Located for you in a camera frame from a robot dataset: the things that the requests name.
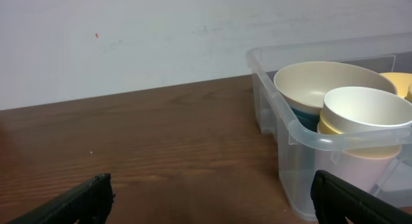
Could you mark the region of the dark blue bowl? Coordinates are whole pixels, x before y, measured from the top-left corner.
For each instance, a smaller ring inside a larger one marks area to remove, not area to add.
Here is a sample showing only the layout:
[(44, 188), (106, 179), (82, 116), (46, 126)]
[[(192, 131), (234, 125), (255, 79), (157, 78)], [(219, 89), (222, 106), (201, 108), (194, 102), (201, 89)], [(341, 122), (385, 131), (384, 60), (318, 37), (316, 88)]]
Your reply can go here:
[(291, 107), (292, 111), (296, 115), (298, 121), (307, 129), (317, 132), (317, 126), (320, 120), (320, 109), (316, 110), (303, 110), (296, 107)]

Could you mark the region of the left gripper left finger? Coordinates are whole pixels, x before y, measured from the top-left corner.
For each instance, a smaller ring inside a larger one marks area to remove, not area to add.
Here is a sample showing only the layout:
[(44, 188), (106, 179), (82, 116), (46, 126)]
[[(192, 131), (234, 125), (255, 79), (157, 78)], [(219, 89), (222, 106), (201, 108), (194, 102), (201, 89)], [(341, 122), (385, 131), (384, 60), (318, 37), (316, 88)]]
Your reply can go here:
[(109, 173), (98, 174), (36, 209), (10, 221), (12, 224), (105, 224), (115, 194)]

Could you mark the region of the yellow small bowl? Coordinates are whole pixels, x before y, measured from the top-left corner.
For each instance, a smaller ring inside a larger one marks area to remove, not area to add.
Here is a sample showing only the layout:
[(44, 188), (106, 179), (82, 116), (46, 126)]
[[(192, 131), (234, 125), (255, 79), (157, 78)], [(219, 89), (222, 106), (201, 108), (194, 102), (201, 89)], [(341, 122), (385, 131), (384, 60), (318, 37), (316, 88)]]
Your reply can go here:
[(409, 87), (412, 84), (410, 73), (399, 73), (399, 72), (387, 72), (381, 73), (382, 76), (389, 79), (397, 89), (397, 95), (402, 98), (406, 98)]

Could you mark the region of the yellow cup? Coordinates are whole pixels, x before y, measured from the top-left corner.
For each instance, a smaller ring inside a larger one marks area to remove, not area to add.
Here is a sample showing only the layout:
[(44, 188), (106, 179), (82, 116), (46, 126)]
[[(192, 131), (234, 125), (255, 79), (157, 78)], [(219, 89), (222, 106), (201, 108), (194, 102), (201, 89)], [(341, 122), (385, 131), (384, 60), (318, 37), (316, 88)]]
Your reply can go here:
[(412, 84), (409, 85), (408, 89), (407, 89), (407, 94), (405, 96), (405, 99), (412, 103)]
[[(340, 135), (341, 131), (331, 126), (327, 119), (324, 117), (323, 112), (320, 113), (320, 120), (317, 125), (317, 132), (320, 134), (326, 135)], [(381, 159), (381, 158), (392, 158), (396, 157), (402, 150), (401, 145), (393, 145), (387, 147), (372, 147), (365, 149), (350, 149), (345, 151), (346, 154), (351, 156), (356, 156), (359, 158), (372, 158), (372, 159)]]

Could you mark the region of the large cream bowl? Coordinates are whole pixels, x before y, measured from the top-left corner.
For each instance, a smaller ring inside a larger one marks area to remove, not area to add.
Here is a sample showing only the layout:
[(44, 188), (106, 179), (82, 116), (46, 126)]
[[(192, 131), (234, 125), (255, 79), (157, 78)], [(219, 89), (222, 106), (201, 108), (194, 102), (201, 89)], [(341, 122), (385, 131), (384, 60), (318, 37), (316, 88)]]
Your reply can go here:
[(274, 85), (294, 110), (318, 116), (323, 98), (335, 88), (356, 86), (397, 94), (386, 77), (367, 68), (341, 62), (310, 61), (291, 64), (274, 75)]

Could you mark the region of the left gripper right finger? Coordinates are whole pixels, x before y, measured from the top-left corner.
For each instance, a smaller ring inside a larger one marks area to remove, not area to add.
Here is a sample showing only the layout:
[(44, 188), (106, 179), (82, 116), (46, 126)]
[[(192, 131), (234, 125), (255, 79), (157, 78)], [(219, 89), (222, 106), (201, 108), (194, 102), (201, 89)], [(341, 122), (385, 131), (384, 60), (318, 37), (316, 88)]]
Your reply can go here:
[(411, 224), (411, 215), (358, 187), (318, 170), (310, 197), (320, 224)]

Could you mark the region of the pink cup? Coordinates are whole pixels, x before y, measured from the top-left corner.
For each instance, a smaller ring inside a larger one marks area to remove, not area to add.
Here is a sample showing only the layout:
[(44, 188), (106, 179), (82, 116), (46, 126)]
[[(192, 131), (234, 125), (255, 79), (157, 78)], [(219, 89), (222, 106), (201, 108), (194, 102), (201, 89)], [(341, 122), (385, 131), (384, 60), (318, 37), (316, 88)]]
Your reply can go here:
[(370, 192), (390, 163), (401, 152), (401, 146), (377, 154), (366, 149), (352, 151), (315, 151), (315, 170), (325, 170), (344, 181)]

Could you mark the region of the cream white cup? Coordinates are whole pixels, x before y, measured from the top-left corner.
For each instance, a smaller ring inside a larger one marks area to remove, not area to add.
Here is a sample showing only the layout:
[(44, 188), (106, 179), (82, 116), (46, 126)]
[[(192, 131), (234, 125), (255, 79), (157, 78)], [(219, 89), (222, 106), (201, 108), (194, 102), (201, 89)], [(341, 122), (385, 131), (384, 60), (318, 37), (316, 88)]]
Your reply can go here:
[(340, 133), (360, 133), (411, 126), (411, 103), (373, 88), (342, 87), (323, 98), (321, 116)]

